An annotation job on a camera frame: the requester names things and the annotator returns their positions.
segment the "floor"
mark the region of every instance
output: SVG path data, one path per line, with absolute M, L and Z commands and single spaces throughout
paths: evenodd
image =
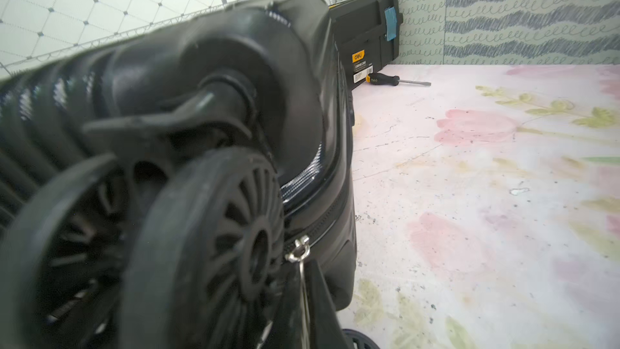
M 358 267 L 383 349 L 620 348 L 620 66 L 388 66 L 353 91 Z

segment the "screwdriver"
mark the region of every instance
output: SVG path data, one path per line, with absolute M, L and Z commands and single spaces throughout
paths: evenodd
M 389 76 L 383 73 L 370 73 L 366 76 L 366 82 L 370 82 L 372 85 L 391 85 L 395 87 L 400 82 L 405 83 L 414 83 L 417 85 L 424 85 L 425 87 L 430 86 L 430 82 L 421 82 L 421 81 L 409 81 L 409 80 L 401 80 L 399 76 Z

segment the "metal zipper slider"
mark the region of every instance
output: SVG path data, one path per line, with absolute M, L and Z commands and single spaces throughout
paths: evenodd
M 304 276 L 304 260 L 310 255 L 310 238 L 306 235 L 295 240 L 295 248 L 285 256 L 291 263 L 299 266 L 299 308 L 301 310 L 301 349 L 310 349 L 310 306 Z

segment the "blue tape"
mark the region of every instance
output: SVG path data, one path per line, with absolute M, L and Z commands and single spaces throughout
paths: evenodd
M 394 7 L 386 9 L 386 41 L 391 41 L 396 38 L 396 27 L 398 26 L 398 20 L 396 19 L 396 10 Z

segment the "suitcase zipper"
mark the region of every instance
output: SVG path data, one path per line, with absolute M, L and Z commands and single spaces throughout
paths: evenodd
M 296 236 L 290 237 L 286 242 L 284 242 L 284 254 L 291 253 L 293 249 L 295 249 L 295 240 L 300 236 L 307 235 L 310 239 L 310 247 L 312 247 L 314 244 L 319 242 L 319 240 L 321 240 L 321 238 L 329 231 L 329 229 L 331 229 L 332 226 L 334 226 L 336 221 L 338 221 L 338 217 L 332 219 L 333 213 L 335 210 L 338 210 L 338 212 L 342 211 L 346 197 L 348 196 L 349 185 L 351 185 L 351 182 L 348 180 L 348 173 L 345 184 L 345 188 L 340 190 L 334 203 L 332 203 L 327 212 L 325 212 L 319 220 L 315 221 L 314 224 L 308 227 L 305 231 L 300 232 Z

